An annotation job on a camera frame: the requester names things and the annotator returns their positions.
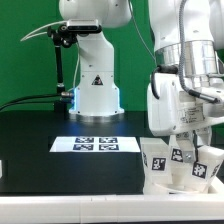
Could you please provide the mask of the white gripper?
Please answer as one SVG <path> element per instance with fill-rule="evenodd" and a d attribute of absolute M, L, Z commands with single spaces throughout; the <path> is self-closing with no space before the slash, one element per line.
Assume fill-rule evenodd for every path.
<path fill-rule="evenodd" d="M 197 145 L 211 144 L 210 126 L 224 123 L 224 83 L 213 79 L 197 96 L 184 91 L 178 68 L 159 65 L 151 74 L 147 90 L 148 123 L 154 136 L 176 135 L 184 163 L 196 161 L 193 130 Z"/>

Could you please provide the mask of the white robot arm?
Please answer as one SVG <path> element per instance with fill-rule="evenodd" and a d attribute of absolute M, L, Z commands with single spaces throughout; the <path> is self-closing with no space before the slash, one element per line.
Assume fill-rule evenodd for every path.
<path fill-rule="evenodd" d="M 130 0 L 59 0 L 62 43 L 79 45 L 81 79 L 70 114 L 105 119 L 124 113 L 114 83 L 114 48 L 105 28 L 127 24 Z M 148 0 L 156 68 L 147 89 L 149 128 L 173 137 L 185 162 L 197 160 L 193 137 L 224 121 L 210 0 Z"/>

